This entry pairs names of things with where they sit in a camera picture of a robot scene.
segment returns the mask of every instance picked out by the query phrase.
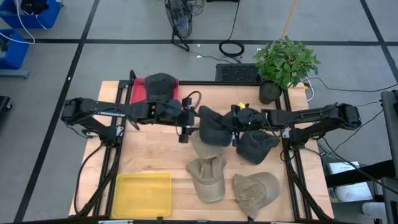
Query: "wooden table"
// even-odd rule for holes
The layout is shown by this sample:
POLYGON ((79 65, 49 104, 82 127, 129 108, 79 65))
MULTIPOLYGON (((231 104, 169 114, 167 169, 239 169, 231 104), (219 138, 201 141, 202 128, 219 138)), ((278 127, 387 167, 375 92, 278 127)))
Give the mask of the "wooden table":
MULTIPOLYGON (((263 105, 259 102, 258 88, 258 86, 180 85, 178 90, 180 98, 187 96, 193 90, 200 91, 202 93, 201 105, 206 105, 221 114, 227 113, 232 104, 239 102, 249 103, 251 108, 257 110, 261 108, 275 109, 275 103, 263 105)), ((117 89, 118 81, 103 82, 98 100, 114 102, 117 89)), ((292 111, 308 109, 302 84, 289 89, 289 96, 292 111)), ((96 119, 106 125, 111 123, 110 117, 96 116, 96 119)), ((308 125, 299 124, 296 127, 303 128, 308 125)), ((170 172, 172 175, 172 213, 169 217, 165 217, 165 220, 247 221, 247 216, 235 201, 231 185, 233 175, 271 172, 279 179, 282 188, 281 194, 274 202, 259 211, 255 221, 294 221, 285 163, 279 158, 282 143, 271 149, 265 160, 257 166, 239 157, 236 149, 232 146, 229 147, 224 154, 227 160, 224 170, 226 178, 225 197, 219 202, 203 203, 197 198, 191 176, 185 170, 185 166, 197 158, 192 145, 178 143, 175 127, 142 125, 140 128, 141 131, 136 131, 127 123, 119 163, 119 174, 170 172)), ((89 139, 83 159, 99 144, 98 138, 89 139)), ((316 141, 310 140, 306 147, 318 151, 316 141)), ((98 186, 103 157, 104 149, 96 153, 83 169, 78 191, 79 209, 88 201, 98 186)), ((324 212, 333 217, 319 155, 308 150, 301 150, 301 158, 308 191, 324 212)), ((107 190, 105 190, 103 198, 107 198, 107 190)), ((304 217, 300 194, 298 194, 298 200, 300 202, 300 216, 304 217)), ((105 203, 106 200, 102 199, 99 214, 104 213, 105 203)), ((70 214, 74 214, 73 206, 70 209, 70 214)))

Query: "beige hat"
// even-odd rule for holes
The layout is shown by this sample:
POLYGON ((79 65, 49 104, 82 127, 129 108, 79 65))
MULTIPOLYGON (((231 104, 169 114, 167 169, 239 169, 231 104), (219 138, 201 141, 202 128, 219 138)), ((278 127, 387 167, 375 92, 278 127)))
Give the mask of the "beige hat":
POLYGON ((224 153, 224 147, 211 146, 203 143, 200 139, 199 131, 192 132, 189 140, 200 159, 210 159, 224 153))
POLYGON ((192 176, 193 185, 199 200, 215 202, 225 195, 224 167, 225 159, 217 156, 211 159, 195 159, 186 169, 192 176))
POLYGON ((250 176, 235 174, 234 192, 242 210, 252 219, 259 210, 273 202, 280 194, 278 179, 268 172, 250 176))

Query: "blue bin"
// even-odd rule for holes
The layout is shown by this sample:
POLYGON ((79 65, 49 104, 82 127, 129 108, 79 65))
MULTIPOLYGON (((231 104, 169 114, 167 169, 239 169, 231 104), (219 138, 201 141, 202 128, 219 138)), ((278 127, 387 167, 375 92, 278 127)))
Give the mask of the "blue bin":
MULTIPOLYGON (((0 30, 2 34, 19 41, 26 41, 18 31, 14 29, 3 29, 0 30)), ((19 69, 24 61, 27 48, 29 44, 18 43, 12 40, 8 40, 9 45, 6 55, 0 58, 0 69, 19 69)))
MULTIPOLYGON (((44 10, 41 14, 39 14, 36 18, 36 15, 26 15, 24 13, 20 13, 21 21, 24 23, 24 26, 28 28, 41 28, 38 20, 43 24, 43 26, 47 29, 54 26, 55 20, 57 19, 58 13, 60 12, 60 5, 55 0, 37 0, 40 2, 47 2, 49 5, 49 9, 44 10)), ((12 28, 22 28, 21 22, 19 21, 17 15, 17 9, 15 7, 13 0, 3 0, 0 5, 0 17, 4 19, 12 28)))

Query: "fan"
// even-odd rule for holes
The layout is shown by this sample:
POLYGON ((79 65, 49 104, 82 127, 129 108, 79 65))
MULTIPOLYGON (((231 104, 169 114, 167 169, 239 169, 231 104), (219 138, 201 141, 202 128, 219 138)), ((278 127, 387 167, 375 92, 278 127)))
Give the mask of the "fan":
POLYGON ((192 33, 192 13, 187 0, 165 0, 167 17, 173 28, 172 43, 182 49, 189 51, 188 45, 183 41, 192 33), (184 46, 174 42, 177 36, 184 46))

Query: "black pot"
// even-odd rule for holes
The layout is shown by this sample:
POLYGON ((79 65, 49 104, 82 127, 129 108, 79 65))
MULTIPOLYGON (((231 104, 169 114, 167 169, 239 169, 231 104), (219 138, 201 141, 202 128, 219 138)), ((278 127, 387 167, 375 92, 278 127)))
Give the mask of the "black pot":
POLYGON ((272 81, 265 81, 262 77, 260 79, 259 101, 264 104, 270 104, 279 99, 282 94, 282 89, 279 85, 272 81))

